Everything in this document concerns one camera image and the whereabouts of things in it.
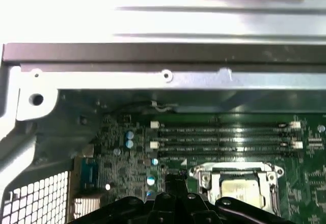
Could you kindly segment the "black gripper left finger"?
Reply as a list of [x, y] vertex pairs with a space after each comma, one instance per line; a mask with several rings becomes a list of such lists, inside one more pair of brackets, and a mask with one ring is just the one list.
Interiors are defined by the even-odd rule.
[[177, 198], [177, 174], [165, 176], [165, 191], [143, 202], [136, 197], [124, 197], [103, 206], [74, 223], [173, 223]]

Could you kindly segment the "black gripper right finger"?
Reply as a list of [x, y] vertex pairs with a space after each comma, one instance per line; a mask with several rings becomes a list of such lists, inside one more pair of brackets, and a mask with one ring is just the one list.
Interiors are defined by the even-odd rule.
[[184, 182], [178, 193], [178, 201], [189, 223], [292, 223], [231, 197], [222, 197], [211, 204], [198, 194], [189, 193]]

